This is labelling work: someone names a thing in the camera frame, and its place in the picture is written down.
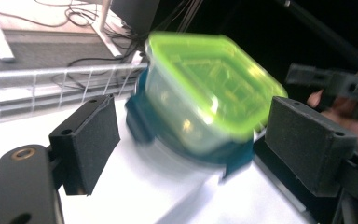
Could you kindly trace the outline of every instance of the black cable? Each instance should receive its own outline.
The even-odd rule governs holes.
[[[193,1],[194,0],[182,0],[176,6],[176,8],[165,18],[165,20],[162,23],[160,23],[159,25],[157,25],[152,31],[155,31],[162,26],[164,26],[164,29],[166,29],[168,27],[168,25],[172,21],[176,20],[185,11],[185,9],[188,6],[190,6],[191,2],[193,2]],[[152,32],[152,31],[146,32],[143,35],[123,35],[123,34],[118,34],[108,24],[107,24],[107,26],[109,27],[110,30],[105,29],[107,31],[107,32],[106,31],[105,32],[111,38],[111,41],[113,43],[115,43],[115,41],[114,41],[115,38],[128,38],[128,39],[131,39],[132,42],[137,42],[137,46],[134,49],[131,49],[131,45],[128,48],[124,48],[124,47],[120,46],[119,44],[115,43],[115,45],[117,45],[121,49],[131,50],[131,53],[133,53],[135,50],[137,50],[140,44],[143,45],[147,39],[147,36],[150,34],[150,32]]]
[[[95,21],[96,18],[98,17],[96,11],[97,11],[97,5],[95,4],[95,12],[92,12],[92,11],[89,11],[87,9],[84,9],[84,8],[78,8],[78,7],[72,7],[72,6],[84,6],[84,5],[91,5],[91,3],[84,3],[84,4],[72,4],[73,0],[71,0],[71,3],[70,4],[67,4],[67,5],[54,5],[54,4],[46,4],[46,3],[42,3],[42,2],[39,2],[38,0],[35,0],[36,3],[38,4],[41,4],[41,5],[44,5],[44,6],[50,6],[50,7],[68,7],[65,11],[64,11],[64,14],[65,14],[65,17],[66,17],[66,20],[61,22],[61,23],[58,23],[58,24],[45,24],[45,23],[41,23],[41,22],[38,22],[38,21],[32,21],[32,20],[29,20],[29,19],[26,19],[26,18],[23,18],[21,16],[17,16],[17,15],[12,15],[12,14],[8,14],[8,13],[4,13],[4,12],[0,12],[0,15],[2,16],[6,16],[6,17],[11,17],[11,18],[15,18],[15,19],[19,19],[19,20],[23,20],[23,21],[28,21],[30,23],[33,23],[33,24],[36,24],[36,25],[40,25],[40,26],[45,26],[45,27],[50,27],[50,28],[57,28],[57,27],[61,27],[61,26],[64,26],[66,23],[68,23],[69,21],[76,25],[76,26],[80,26],[80,27],[85,27],[85,26],[90,26],[91,23],[89,22],[89,20],[87,18],[89,18],[90,20],[92,21]],[[86,13],[83,13],[83,12],[87,12],[91,15],[94,16],[94,18],[92,18],[90,15],[87,15]],[[77,15],[81,18],[84,18],[87,23],[86,24],[80,24],[76,21],[74,21],[71,17],[73,17],[74,15]]]
[[[37,21],[31,21],[29,19],[26,19],[26,18],[23,18],[23,17],[20,17],[20,16],[16,16],[16,15],[7,14],[7,13],[4,13],[4,12],[0,12],[0,15],[6,16],[6,17],[16,18],[16,19],[23,20],[23,21],[28,21],[28,22],[34,23],[36,25],[46,26],[46,27],[50,27],[50,28],[57,28],[57,27],[64,26],[69,21],[68,19],[66,19],[65,21],[63,21],[61,23],[51,25],[51,24],[44,24],[44,23],[37,22]]]
[[[92,23],[88,19],[90,19],[92,21],[95,21],[97,19],[97,17],[98,17],[97,4],[95,4],[95,12],[91,12],[90,10],[87,10],[87,9],[84,9],[84,8],[73,7],[73,6],[77,6],[77,5],[73,5],[72,2],[73,2],[73,0],[71,0],[71,4],[69,5],[68,9],[65,10],[65,14],[66,14],[68,20],[72,24],[74,24],[76,26],[80,26],[80,27],[86,27],[86,26],[92,25]],[[75,16],[75,15],[79,16],[80,18],[83,18],[84,20],[86,20],[87,23],[86,24],[80,24],[80,23],[72,20],[72,17]]]
[[[115,46],[119,47],[120,49],[130,49],[130,47],[123,47],[113,40],[112,42],[115,44]]]
[[[117,32],[109,25],[109,23],[107,23],[106,26],[107,26],[109,29],[106,29],[106,28],[105,28],[105,31],[110,32],[111,34],[113,33],[113,34],[116,34],[116,35],[123,35],[123,34],[117,33]],[[124,28],[124,29],[125,29],[126,36],[127,36],[128,38],[133,38],[133,37],[138,36],[138,35],[133,31],[133,29],[130,28],[130,26],[127,26],[127,25],[126,25],[125,27],[121,27],[121,28]]]
[[[118,61],[118,60],[120,60],[120,59],[119,58],[81,58],[81,59],[76,59],[76,60],[68,63],[66,66],[71,67],[75,63],[79,63],[82,61]]]
[[[131,45],[132,45],[133,43],[135,43],[134,49],[131,48]],[[123,63],[125,58],[127,58],[128,56],[130,56],[130,55],[135,51],[135,49],[138,49],[139,45],[140,45],[140,42],[139,42],[138,40],[136,40],[136,41],[131,41],[131,42],[130,42],[130,45],[129,45],[129,47],[127,48],[126,53],[124,54],[124,57],[121,59],[120,63]],[[128,78],[130,77],[130,75],[131,75],[131,74],[128,74],[128,75],[126,76],[126,78],[125,78],[125,80],[124,80],[124,82],[123,82],[123,84],[122,84],[123,86],[121,87],[120,92],[118,93],[118,95],[120,95],[120,94],[122,93],[122,90],[124,89],[124,86],[126,85],[126,83],[127,83],[127,81],[128,81]]]

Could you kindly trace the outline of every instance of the wire rack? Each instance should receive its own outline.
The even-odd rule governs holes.
[[[106,94],[134,90],[146,63],[0,72],[0,122],[80,105]]]

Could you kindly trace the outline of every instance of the clear plastic container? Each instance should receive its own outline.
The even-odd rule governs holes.
[[[195,154],[245,143],[265,124],[282,85],[222,35],[153,33],[145,92],[176,137]]]

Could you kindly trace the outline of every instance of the lime green plastic lid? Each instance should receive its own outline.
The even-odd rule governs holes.
[[[234,139],[249,140],[267,122],[272,96],[287,96],[226,36],[156,32],[147,45],[150,60],[190,96],[202,119]]]

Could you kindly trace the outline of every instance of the human hand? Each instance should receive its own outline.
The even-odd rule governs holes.
[[[311,94],[307,104],[315,108],[321,101],[322,92],[323,91],[317,91]],[[351,113],[355,106],[356,101],[338,97],[331,108],[322,112],[322,114],[358,136],[358,120],[351,119]]]

